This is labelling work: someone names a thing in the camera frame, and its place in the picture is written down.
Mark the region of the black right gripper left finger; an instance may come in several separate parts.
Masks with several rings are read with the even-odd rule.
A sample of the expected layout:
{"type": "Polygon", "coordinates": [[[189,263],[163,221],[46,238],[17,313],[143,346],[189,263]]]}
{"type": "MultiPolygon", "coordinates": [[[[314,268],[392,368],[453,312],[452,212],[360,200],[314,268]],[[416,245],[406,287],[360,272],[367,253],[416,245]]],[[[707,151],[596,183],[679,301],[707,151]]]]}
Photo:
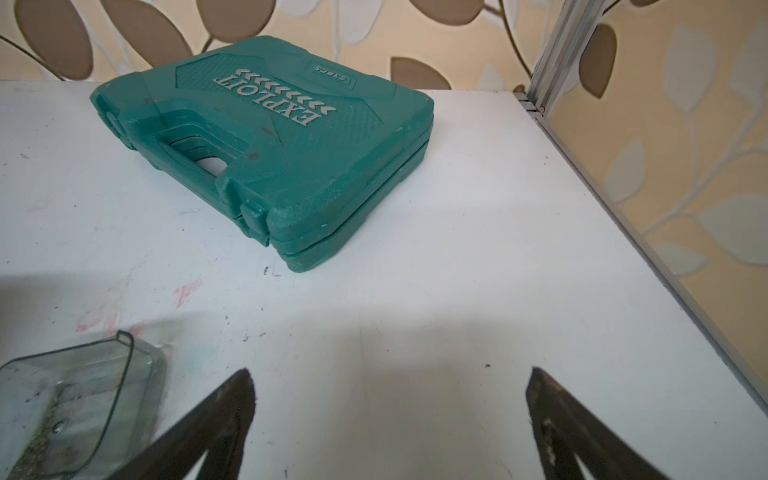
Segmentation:
{"type": "Polygon", "coordinates": [[[196,464],[199,479],[236,479],[256,411],[250,372],[240,369],[112,479],[183,479],[196,464]]]}

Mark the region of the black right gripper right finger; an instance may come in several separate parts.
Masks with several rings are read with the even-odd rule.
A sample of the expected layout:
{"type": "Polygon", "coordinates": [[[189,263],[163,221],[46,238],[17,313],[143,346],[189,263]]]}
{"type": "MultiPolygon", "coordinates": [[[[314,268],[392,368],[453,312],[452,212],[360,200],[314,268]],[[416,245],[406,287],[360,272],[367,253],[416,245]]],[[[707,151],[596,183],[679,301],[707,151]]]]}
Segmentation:
{"type": "Polygon", "coordinates": [[[548,372],[534,367],[526,401],[547,479],[664,479],[548,372]]]}

